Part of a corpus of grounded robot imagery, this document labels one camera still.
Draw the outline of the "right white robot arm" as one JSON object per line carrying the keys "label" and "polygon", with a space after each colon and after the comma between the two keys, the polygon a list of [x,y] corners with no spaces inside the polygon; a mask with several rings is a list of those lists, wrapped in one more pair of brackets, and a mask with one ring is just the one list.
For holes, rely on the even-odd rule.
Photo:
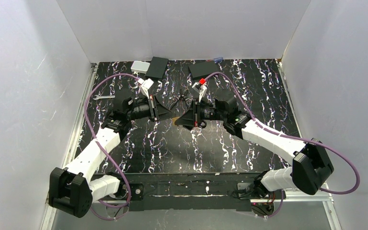
{"label": "right white robot arm", "polygon": [[301,141],[284,138],[272,129],[238,108],[236,99],[192,100],[191,106],[175,120],[175,125],[189,130],[205,128],[206,121],[222,121],[225,130],[233,136],[257,144],[289,163],[280,170],[264,171],[255,177],[253,184],[244,190],[264,197],[280,189],[298,189],[314,195],[333,173],[334,167],[318,140]]}

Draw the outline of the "black padlock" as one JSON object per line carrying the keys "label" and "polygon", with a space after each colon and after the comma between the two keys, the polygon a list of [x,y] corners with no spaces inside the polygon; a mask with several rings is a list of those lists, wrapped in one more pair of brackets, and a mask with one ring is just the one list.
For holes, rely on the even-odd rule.
{"label": "black padlock", "polygon": [[185,128],[187,128],[188,130],[192,130],[194,128],[205,128],[207,126],[205,120],[201,121],[201,122],[195,122],[195,124],[193,126],[184,126]]}

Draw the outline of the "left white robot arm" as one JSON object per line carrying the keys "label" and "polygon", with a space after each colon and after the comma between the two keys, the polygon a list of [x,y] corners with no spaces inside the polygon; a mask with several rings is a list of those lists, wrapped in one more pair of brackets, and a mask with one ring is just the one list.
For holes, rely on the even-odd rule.
{"label": "left white robot arm", "polygon": [[111,152],[121,143],[134,120],[147,118],[158,122],[173,117],[174,113],[154,95],[137,100],[130,96],[115,100],[89,145],[63,169],[56,167],[51,172],[48,204],[75,217],[83,217],[94,201],[117,193],[123,178],[104,175],[92,179],[106,158],[104,151]]}

